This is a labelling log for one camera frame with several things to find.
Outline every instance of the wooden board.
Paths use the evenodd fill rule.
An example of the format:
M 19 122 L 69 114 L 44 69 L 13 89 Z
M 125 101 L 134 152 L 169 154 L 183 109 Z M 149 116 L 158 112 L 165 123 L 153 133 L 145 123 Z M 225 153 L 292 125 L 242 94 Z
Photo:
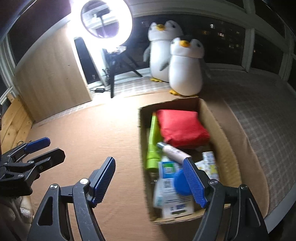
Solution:
M 5 136 L 3 137 L 4 141 L 1 144 L 1 150 L 3 153 L 9 151 L 12 148 L 20 127 L 27 116 L 28 114 L 25 112 L 24 107 L 21 106 L 20 109 L 17 111 L 15 118 L 12 120 L 10 126 L 8 127 Z
M 91 101 L 73 50 L 76 51 L 74 39 L 66 24 L 47 38 L 15 73 L 14 84 L 35 121 Z
M 20 130 L 18 131 L 17 136 L 15 137 L 12 147 L 16 147 L 20 141 L 23 141 L 23 142 L 26 141 L 26 138 L 29 134 L 31 127 L 32 127 L 32 120 L 30 119 L 29 116 L 26 116 L 25 120 L 23 121 L 20 127 Z
M 32 119 L 26 111 L 20 97 L 16 97 L 2 118 L 1 151 L 5 153 L 25 141 L 32 127 Z
M 9 99 L 10 103 L 12 103 L 15 99 L 11 93 L 8 93 L 6 97 Z
M 13 118 L 15 117 L 15 115 L 17 114 L 18 110 L 21 108 L 22 106 L 22 102 L 20 100 L 20 97 L 18 96 L 17 98 L 15 98 L 15 100 L 11 103 L 11 105 L 9 106 L 9 108 L 7 109 L 7 111 L 5 112 L 5 114 L 2 117 L 2 129 L 0 131 L 0 141 L 1 143 L 3 142 L 3 139 L 6 135 L 6 132 L 13 120 Z

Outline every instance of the stuffed penguin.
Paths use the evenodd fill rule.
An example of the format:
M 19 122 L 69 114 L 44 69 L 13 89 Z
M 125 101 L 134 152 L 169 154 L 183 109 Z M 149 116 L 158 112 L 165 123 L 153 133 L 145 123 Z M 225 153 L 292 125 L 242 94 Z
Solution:
M 152 23 L 148 31 L 149 47 L 143 54 L 146 62 L 150 55 L 150 72 L 152 81 L 168 82 L 168 69 L 160 71 L 160 64 L 170 58 L 170 44 L 176 37 L 182 36 L 181 27 L 169 20 L 163 24 Z
M 203 72 L 210 78 L 203 60 L 205 49 L 202 43 L 186 36 L 175 38 L 171 42 L 170 53 L 170 61 L 160 66 L 160 70 L 169 69 L 170 93 L 183 96 L 198 94 L 202 88 Z

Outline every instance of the qr code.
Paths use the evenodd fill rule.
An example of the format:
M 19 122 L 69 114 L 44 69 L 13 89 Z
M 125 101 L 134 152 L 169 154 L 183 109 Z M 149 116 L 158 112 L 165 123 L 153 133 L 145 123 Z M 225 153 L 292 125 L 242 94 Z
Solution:
M 165 167 L 165 174 L 170 174 L 174 172 L 174 168 L 173 167 Z
M 172 185 L 171 185 L 171 183 L 170 183 L 170 180 L 168 180 L 168 181 L 163 181 L 163 187 L 164 187 L 164 188 L 171 188 Z

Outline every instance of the penguin beak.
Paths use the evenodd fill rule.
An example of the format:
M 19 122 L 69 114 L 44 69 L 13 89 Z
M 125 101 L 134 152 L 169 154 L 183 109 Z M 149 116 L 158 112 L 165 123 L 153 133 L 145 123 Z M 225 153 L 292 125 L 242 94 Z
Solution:
M 185 47 L 185 48 L 189 48 L 190 47 L 190 43 L 186 40 L 181 40 L 179 42 L 179 45 L 182 46 L 182 47 Z
M 165 26 L 163 24 L 158 24 L 158 25 L 156 25 L 156 29 L 158 31 L 164 31 L 165 30 Z

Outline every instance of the window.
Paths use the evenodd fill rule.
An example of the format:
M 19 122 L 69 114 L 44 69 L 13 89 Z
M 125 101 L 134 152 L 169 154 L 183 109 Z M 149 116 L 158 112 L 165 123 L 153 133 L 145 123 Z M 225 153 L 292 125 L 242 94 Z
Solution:
M 296 90 L 296 60 L 295 59 L 293 59 L 288 83 L 293 87 L 294 90 Z
M 4 92 L 7 90 L 8 88 L 6 87 L 6 85 L 4 84 L 4 81 L 0 75 L 0 97 L 4 94 Z
M 241 65 L 245 34 L 243 27 L 198 15 L 162 14 L 133 18 L 132 33 L 122 45 L 127 46 L 126 52 L 139 65 L 137 69 L 149 68 L 149 63 L 143 62 L 143 53 L 149 46 L 147 33 L 150 24 L 165 24 L 168 20 L 177 22 L 184 35 L 190 34 L 202 42 L 205 62 Z
M 70 13 L 68 0 L 37 0 L 26 10 L 9 31 L 15 64 L 42 34 Z
M 241 8 L 244 8 L 243 0 L 226 0 L 227 2 L 231 2 Z
M 256 14 L 285 37 L 284 23 L 262 0 L 254 0 Z
M 251 67 L 279 73 L 283 52 L 267 39 L 255 34 L 254 53 Z

